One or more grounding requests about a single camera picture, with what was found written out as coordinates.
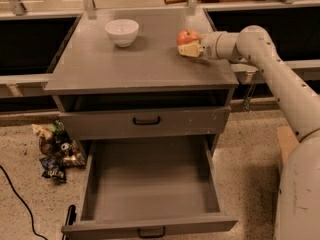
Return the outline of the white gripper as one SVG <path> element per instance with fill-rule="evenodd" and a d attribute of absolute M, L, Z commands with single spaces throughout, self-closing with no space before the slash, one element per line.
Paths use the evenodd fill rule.
<path fill-rule="evenodd" d="M 216 44 L 218 39 L 217 33 L 200 34 L 199 41 L 192 41 L 187 44 L 178 46 L 178 52 L 181 56 L 197 58 L 202 52 L 209 59 L 217 59 Z"/>

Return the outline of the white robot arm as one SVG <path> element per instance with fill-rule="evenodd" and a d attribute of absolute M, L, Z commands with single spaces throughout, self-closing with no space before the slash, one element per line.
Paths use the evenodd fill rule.
<path fill-rule="evenodd" d="M 262 74 L 298 140 L 282 169 L 273 239 L 320 240 L 320 96 L 282 61 L 260 26 L 176 43 L 182 56 L 245 60 Z"/>

